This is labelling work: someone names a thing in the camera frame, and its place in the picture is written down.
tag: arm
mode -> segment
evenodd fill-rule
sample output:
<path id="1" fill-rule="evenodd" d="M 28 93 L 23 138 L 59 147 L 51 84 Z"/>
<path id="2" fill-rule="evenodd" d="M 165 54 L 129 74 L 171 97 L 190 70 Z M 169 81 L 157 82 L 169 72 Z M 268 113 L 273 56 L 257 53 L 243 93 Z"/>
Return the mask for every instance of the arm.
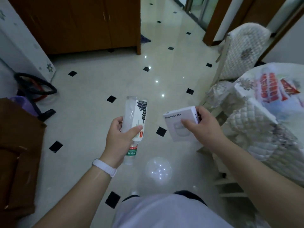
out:
<path id="1" fill-rule="evenodd" d="M 228 140 L 205 108 L 197 110 L 202 117 L 199 124 L 182 123 L 223 161 L 264 219 L 272 227 L 303 227 L 304 189 Z"/>
<path id="2" fill-rule="evenodd" d="M 122 119 L 123 117 L 119 117 L 112 121 L 105 150 L 100 157 L 101 161 L 113 168 L 119 167 L 123 162 L 132 138 L 142 129 L 142 126 L 136 126 L 126 133 L 121 133 Z M 92 166 L 34 228 L 90 227 L 110 180 L 110 175 Z"/>

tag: white shirt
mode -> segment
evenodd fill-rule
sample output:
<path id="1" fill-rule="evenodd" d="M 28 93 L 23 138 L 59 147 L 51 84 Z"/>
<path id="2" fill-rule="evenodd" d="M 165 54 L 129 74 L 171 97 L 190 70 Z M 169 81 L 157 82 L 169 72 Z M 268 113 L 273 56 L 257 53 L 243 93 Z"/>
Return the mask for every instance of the white shirt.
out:
<path id="1" fill-rule="evenodd" d="M 112 228 L 145 227 L 232 228 L 203 203 L 182 195 L 133 197 L 119 205 Z"/>

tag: cabinet leg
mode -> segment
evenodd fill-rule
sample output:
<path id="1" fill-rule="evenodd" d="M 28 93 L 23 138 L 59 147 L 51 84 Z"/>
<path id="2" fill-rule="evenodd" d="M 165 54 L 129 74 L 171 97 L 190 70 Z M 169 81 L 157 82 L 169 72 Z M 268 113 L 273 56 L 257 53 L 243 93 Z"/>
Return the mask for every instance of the cabinet leg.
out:
<path id="1" fill-rule="evenodd" d="M 140 44 L 138 46 L 136 46 L 136 53 L 137 53 L 137 55 L 141 54 Z"/>

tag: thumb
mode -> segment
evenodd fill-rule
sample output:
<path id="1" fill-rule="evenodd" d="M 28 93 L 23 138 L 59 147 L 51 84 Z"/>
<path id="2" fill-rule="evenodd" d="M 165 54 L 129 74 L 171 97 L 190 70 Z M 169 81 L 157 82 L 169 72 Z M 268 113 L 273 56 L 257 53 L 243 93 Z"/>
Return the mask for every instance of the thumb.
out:
<path id="1" fill-rule="evenodd" d="M 195 126 L 197 124 L 191 122 L 190 120 L 187 119 L 181 119 L 181 123 L 184 125 L 184 127 L 186 127 L 189 131 L 193 132 L 195 129 Z"/>
<path id="2" fill-rule="evenodd" d="M 128 139 L 132 139 L 142 130 L 142 125 L 135 126 L 131 129 L 129 129 L 127 132 L 125 132 L 125 135 L 127 136 Z"/>

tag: dark shorts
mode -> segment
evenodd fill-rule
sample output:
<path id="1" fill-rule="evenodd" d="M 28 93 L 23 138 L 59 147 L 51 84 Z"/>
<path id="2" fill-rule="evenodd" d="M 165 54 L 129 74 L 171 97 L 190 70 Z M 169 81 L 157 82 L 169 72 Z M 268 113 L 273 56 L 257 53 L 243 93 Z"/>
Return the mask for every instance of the dark shorts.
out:
<path id="1" fill-rule="evenodd" d="M 186 198 L 189 198 L 189 199 L 198 200 L 198 201 L 200 201 L 201 203 L 204 203 L 204 204 L 206 205 L 206 203 L 205 203 L 199 196 L 197 196 L 196 194 L 191 193 L 191 192 L 188 191 L 188 190 L 177 191 L 177 192 L 175 192 L 175 194 L 183 195 L 183 196 L 185 196 Z M 138 195 L 131 195 L 131 196 L 125 198 L 125 199 L 123 200 L 123 202 L 124 202 L 125 200 L 128 200 L 128 199 L 130 199 L 130 198 L 134 198 L 134 197 L 139 197 L 139 196 L 138 196 Z"/>

